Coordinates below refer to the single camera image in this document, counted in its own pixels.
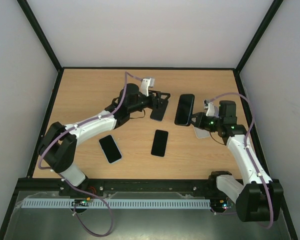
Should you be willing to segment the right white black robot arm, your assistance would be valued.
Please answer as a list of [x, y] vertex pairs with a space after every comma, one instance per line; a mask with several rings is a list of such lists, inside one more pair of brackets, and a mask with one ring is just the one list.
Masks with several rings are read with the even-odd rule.
[[205, 112], [191, 115], [191, 124], [218, 133], [237, 163], [242, 183], [230, 173], [218, 171], [214, 173], [216, 179], [208, 183], [208, 191], [214, 196], [225, 193], [234, 202], [236, 214], [242, 222], [268, 222], [272, 225], [279, 218], [283, 187], [261, 166], [251, 148], [246, 128], [237, 123], [236, 103], [220, 101], [217, 116], [212, 114], [214, 109], [213, 103], [209, 102]]

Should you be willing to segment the black phone case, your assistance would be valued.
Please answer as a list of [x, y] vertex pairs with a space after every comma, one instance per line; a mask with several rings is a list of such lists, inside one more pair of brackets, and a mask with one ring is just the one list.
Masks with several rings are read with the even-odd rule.
[[195, 95], [192, 93], [181, 94], [179, 97], [174, 124], [177, 126], [189, 126], [193, 114]]

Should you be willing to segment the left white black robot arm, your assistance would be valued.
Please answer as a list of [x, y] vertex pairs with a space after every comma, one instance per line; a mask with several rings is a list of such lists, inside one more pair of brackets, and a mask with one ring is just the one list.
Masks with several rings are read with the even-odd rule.
[[170, 93], [156, 90], [145, 94], [136, 84], [129, 83], [97, 115], [72, 124], [53, 123], [38, 147], [40, 160], [45, 161], [47, 168], [60, 175], [70, 186], [80, 189], [88, 177], [74, 162], [77, 146], [103, 132], [121, 127], [134, 112], [146, 108], [162, 110], [170, 96]]

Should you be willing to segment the beige phone case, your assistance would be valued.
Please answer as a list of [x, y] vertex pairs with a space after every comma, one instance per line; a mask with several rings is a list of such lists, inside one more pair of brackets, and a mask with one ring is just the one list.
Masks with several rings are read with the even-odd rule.
[[204, 129], [200, 129], [198, 127], [193, 127], [195, 135], [198, 139], [204, 139], [210, 137], [210, 132]]

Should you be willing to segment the black phone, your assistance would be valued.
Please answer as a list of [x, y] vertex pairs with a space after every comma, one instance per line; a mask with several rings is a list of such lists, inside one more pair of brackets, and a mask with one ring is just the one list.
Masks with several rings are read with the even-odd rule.
[[151, 148], [151, 155], [164, 157], [167, 147], [169, 133], [164, 130], [157, 129], [154, 134], [154, 139]]

